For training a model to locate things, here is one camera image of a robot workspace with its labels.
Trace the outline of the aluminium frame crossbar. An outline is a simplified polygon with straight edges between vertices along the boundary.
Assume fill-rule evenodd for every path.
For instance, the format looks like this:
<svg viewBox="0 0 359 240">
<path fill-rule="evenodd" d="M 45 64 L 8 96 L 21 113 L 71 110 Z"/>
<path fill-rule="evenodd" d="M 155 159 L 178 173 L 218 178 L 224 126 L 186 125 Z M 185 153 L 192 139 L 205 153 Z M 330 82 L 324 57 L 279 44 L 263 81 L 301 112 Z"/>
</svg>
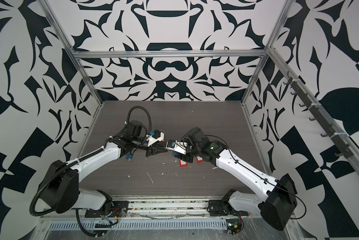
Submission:
<svg viewBox="0 0 359 240">
<path fill-rule="evenodd" d="M 265 50 L 171 50 L 171 51 L 73 51 L 76 59 L 174 58 L 174 57 L 261 57 Z"/>
</svg>

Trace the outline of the black hook rail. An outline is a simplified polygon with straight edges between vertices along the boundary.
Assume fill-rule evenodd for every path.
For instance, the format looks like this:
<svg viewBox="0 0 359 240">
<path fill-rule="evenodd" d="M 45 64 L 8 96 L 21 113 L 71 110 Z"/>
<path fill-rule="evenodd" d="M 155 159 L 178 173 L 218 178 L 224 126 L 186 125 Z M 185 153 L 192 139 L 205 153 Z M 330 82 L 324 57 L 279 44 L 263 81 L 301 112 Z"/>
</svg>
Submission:
<svg viewBox="0 0 359 240">
<path fill-rule="evenodd" d="M 324 133 L 321 134 L 321 137 L 330 138 L 330 140 L 338 148 L 339 152 L 335 155 L 337 157 L 343 156 L 346 159 L 353 157 L 354 153 L 350 149 L 349 141 L 345 139 L 346 133 L 335 125 L 332 117 L 329 116 L 329 113 L 312 95 L 302 80 L 294 79 L 292 76 L 290 76 L 290 73 L 287 73 L 287 82 L 285 82 L 285 84 L 289 85 L 293 89 L 291 94 L 293 96 L 298 96 L 302 101 L 299 106 L 307 109 L 312 114 L 312 117 L 309 118 L 309 120 L 319 123 L 324 131 Z"/>
</svg>

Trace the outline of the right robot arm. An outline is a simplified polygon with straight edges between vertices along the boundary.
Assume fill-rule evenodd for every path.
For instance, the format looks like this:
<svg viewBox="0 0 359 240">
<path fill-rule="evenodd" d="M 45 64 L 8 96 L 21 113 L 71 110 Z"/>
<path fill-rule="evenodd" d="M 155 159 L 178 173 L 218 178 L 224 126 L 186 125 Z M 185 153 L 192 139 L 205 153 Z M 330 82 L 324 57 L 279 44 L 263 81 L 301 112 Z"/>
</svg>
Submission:
<svg viewBox="0 0 359 240">
<path fill-rule="evenodd" d="M 196 127 L 189 130 L 179 141 L 170 140 L 176 157 L 191 163 L 200 157 L 222 169 L 249 187 L 255 197 L 243 197 L 239 191 L 226 195 L 227 205 L 236 212 L 260 215 L 266 223 L 278 231 L 285 229 L 297 207 L 296 191 L 289 177 L 277 179 L 256 169 L 236 155 L 222 138 L 206 135 Z"/>
</svg>

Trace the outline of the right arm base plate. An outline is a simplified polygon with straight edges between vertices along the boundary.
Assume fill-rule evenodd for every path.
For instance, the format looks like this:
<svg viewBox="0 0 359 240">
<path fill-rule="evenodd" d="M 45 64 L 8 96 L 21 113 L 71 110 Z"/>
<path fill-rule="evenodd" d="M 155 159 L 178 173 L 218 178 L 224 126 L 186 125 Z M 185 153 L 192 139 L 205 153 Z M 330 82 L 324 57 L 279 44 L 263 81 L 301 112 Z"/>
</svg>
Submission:
<svg viewBox="0 0 359 240">
<path fill-rule="evenodd" d="M 217 216 L 248 216 L 249 213 L 245 211 L 236 211 L 228 203 L 228 201 L 223 200 L 209 200 L 208 206 L 206 208 L 207 212 L 212 217 Z"/>
</svg>

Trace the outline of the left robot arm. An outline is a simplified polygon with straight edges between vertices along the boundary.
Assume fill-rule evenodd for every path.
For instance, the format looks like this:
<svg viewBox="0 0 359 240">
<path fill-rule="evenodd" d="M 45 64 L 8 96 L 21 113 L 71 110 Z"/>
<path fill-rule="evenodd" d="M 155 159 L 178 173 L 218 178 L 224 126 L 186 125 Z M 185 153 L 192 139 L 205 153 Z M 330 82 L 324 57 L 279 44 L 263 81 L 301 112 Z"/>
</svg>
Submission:
<svg viewBox="0 0 359 240">
<path fill-rule="evenodd" d="M 53 162 L 31 202 L 30 213 L 43 216 L 51 212 L 65 213 L 70 209 L 89 209 L 99 215 L 109 215 L 113 207 L 112 198 L 100 190 L 81 189 L 79 184 L 102 166 L 123 156 L 130 158 L 135 150 L 146 151 L 148 157 L 167 152 L 162 131 L 147 131 L 145 136 L 141 136 L 142 129 L 141 122 L 128 122 L 99 149 L 65 163 Z"/>
</svg>

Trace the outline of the blue padlock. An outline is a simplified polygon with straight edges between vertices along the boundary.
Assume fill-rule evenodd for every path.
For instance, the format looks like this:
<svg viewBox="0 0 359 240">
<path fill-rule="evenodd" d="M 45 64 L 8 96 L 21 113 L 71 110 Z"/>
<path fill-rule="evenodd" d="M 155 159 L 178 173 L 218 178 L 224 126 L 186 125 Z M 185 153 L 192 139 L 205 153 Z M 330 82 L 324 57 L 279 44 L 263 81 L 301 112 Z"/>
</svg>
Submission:
<svg viewBox="0 0 359 240">
<path fill-rule="evenodd" d="M 173 157 L 175 158 L 179 158 L 180 157 L 180 152 L 179 149 L 180 147 L 177 145 L 177 142 L 174 140 L 168 140 L 167 141 L 167 145 L 166 145 L 166 149 L 168 151 L 172 151 L 173 152 Z"/>
<path fill-rule="evenodd" d="M 126 160 L 128 161 L 128 162 L 132 162 L 132 160 L 133 160 L 133 155 L 132 154 L 130 154 L 130 153 L 127 153 L 126 155 L 125 155 L 125 157 L 126 157 Z"/>
</svg>

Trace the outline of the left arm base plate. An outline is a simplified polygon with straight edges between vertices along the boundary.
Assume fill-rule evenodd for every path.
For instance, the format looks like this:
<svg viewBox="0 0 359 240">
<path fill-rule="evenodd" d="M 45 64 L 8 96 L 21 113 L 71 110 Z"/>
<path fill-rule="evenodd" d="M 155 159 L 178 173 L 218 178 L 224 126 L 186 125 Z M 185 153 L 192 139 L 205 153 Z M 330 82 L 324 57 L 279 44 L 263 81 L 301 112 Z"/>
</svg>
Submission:
<svg viewBox="0 0 359 240">
<path fill-rule="evenodd" d="M 105 206 L 99 210 L 87 209 L 85 218 L 120 217 L 128 212 L 129 201 L 105 202 Z"/>
</svg>

